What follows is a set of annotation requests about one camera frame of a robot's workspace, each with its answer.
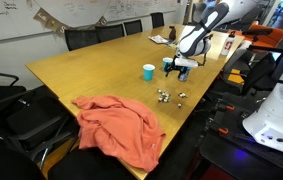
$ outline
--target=wooden table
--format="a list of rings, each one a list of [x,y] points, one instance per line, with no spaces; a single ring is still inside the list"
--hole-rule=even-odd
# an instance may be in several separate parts
[[[175,26],[180,34],[183,26]],[[168,37],[169,32],[168,26],[156,28],[38,60],[26,66],[59,97],[73,115],[80,110],[71,100],[79,96],[110,94],[142,102],[156,114],[165,130],[162,154],[243,39],[236,37],[228,56],[222,56],[221,48],[228,34],[212,32],[212,47],[207,54],[206,65],[192,69],[188,80],[180,82],[178,72],[171,72],[166,78],[162,68],[162,58],[173,57],[175,49],[148,39],[155,35]],[[193,58],[203,61],[203,56]],[[142,69],[147,63],[156,67],[152,81],[148,82],[143,80]],[[158,103],[157,89],[171,94],[169,103]],[[178,97],[179,93],[185,93],[188,98]],[[146,177],[145,171],[122,163],[138,179]]]

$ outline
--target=bottle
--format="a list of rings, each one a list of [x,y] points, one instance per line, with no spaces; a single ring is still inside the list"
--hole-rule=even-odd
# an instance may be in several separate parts
[[[175,30],[175,27],[174,26],[169,26],[169,28],[171,29],[171,32],[169,34],[169,39],[171,41],[174,41],[177,37],[176,37],[176,30]]]
[[[181,72],[180,72],[180,74],[178,76],[179,81],[182,81],[182,82],[187,81],[190,69],[191,68],[189,68],[189,67],[182,67]]]
[[[230,35],[227,37],[227,39],[225,40],[222,51],[221,51],[222,55],[228,55],[230,48],[234,42],[234,37],[235,37],[234,34],[235,34],[235,31],[232,31]]]

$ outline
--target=teal cup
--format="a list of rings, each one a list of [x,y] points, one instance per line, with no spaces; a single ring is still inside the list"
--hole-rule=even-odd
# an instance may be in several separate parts
[[[162,59],[163,60],[163,71],[165,72],[164,68],[167,64],[170,64],[172,63],[173,59],[172,58],[169,58],[169,57],[165,57]]]
[[[152,65],[152,64],[145,64],[143,66],[144,80],[146,80],[146,81],[152,80],[154,69],[155,69],[155,66]]]

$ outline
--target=whiteboard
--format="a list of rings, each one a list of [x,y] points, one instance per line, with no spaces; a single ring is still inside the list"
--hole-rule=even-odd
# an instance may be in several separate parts
[[[176,0],[0,0],[0,40],[50,32],[33,19],[40,8],[70,27],[174,11]]]

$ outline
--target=salmon towel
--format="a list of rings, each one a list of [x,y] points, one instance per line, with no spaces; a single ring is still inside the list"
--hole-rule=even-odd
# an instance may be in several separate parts
[[[158,164],[165,133],[142,103],[116,97],[79,97],[80,149],[99,147],[104,154],[152,171]]]

